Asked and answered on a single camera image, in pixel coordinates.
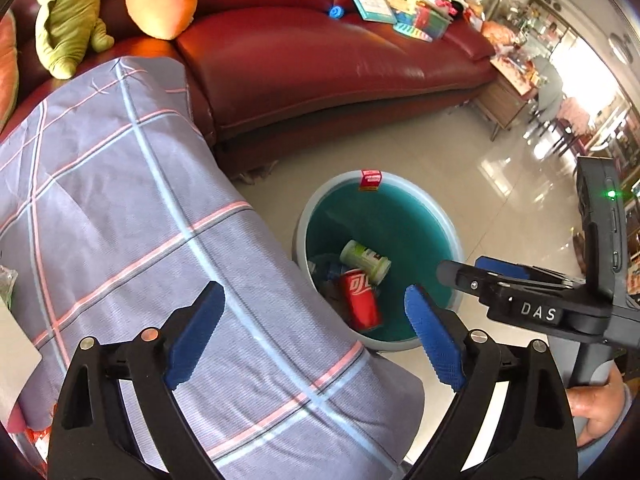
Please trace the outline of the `person's right hand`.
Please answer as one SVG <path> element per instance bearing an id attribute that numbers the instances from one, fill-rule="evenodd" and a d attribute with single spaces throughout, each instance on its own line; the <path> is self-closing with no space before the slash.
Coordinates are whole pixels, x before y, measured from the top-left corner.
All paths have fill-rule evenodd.
<path id="1" fill-rule="evenodd" d="M 626 389 L 615 364 L 603 386 L 574 387 L 566 392 L 570 412 L 587 422 L 577 437 L 581 448 L 607 434 L 620 418 L 626 404 Z"/>

